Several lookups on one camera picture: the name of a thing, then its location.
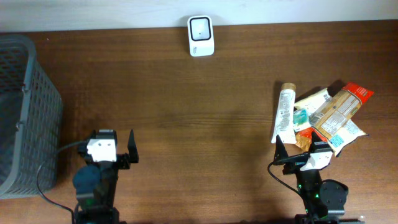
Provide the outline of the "teal tissue pack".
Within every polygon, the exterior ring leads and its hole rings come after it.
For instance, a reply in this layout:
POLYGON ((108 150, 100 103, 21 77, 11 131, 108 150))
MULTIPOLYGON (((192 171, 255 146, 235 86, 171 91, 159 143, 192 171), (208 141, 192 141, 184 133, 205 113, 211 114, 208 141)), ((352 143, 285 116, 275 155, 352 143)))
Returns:
POLYGON ((306 109, 296 110, 293 113, 293 129, 295 132, 310 128, 309 115, 306 109))

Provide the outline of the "white cream tube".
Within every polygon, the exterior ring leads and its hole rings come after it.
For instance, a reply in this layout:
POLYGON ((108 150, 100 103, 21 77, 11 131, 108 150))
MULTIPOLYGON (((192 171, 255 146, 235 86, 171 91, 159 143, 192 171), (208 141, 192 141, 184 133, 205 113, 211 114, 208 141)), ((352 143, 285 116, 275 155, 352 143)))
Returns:
POLYGON ((271 143, 276 143, 277 136, 283 143, 296 143, 293 128, 295 90, 296 86, 293 83, 284 83, 281 87, 271 143))

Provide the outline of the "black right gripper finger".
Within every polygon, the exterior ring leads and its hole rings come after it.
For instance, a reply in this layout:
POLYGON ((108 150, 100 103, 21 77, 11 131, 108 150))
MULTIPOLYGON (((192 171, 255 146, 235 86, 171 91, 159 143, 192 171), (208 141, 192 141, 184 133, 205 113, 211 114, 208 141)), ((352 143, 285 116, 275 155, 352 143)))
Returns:
POLYGON ((274 153, 274 165, 285 164, 286 159, 289 157, 285 149, 284 143, 282 142, 279 135, 276 136, 275 142, 275 153, 274 153))
POLYGON ((317 134, 316 131, 312 132, 312 146, 320 146, 323 145, 322 138, 317 134))

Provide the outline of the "white barcode scanner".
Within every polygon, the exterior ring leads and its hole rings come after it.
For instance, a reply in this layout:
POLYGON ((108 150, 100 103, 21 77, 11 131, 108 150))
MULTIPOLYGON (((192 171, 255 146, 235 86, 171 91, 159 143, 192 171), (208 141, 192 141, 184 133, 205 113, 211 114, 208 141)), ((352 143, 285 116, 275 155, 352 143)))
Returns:
POLYGON ((215 41, 213 23, 209 16, 192 16, 187 21, 188 41, 192 57, 213 55, 215 41))

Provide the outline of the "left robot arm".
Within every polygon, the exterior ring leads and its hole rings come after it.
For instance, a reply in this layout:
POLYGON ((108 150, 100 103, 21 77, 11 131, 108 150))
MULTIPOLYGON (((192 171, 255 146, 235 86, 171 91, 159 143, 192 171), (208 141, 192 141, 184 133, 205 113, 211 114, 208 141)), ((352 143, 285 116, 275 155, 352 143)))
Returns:
POLYGON ((113 129, 94 130, 78 144, 78 153, 86 166, 73 177, 77 200, 73 211, 75 223, 123 223, 114 198, 119 171, 129 170, 131 164, 139 162, 134 131, 129 133, 127 153, 118 154, 117 146, 117 132, 113 129))

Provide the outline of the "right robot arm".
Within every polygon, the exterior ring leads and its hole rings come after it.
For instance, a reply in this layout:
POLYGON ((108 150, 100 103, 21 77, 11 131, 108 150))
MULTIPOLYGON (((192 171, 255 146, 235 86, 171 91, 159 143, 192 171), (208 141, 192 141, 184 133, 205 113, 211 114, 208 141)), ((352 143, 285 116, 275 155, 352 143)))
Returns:
POLYGON ((339 223, 339 217, 345 214, 348 187, 336 180, 323 180, 320 175, 330 165, 332 155, 333 149, 316 133, 312 133, 307 152, 288 156, 286 150, 282 151, 282 173, 295 175, 306 211, 295 216, 295 223, 339 223))

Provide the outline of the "dark grey plastic basket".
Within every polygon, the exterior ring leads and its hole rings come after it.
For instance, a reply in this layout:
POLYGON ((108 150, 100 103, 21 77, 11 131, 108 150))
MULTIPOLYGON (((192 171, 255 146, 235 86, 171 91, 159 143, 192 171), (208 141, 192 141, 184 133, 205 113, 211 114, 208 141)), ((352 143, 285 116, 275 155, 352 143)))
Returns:
POLYGON ((33 197, 57 181, 63 102, 33 41, 1 36, 1 199, 33 197))

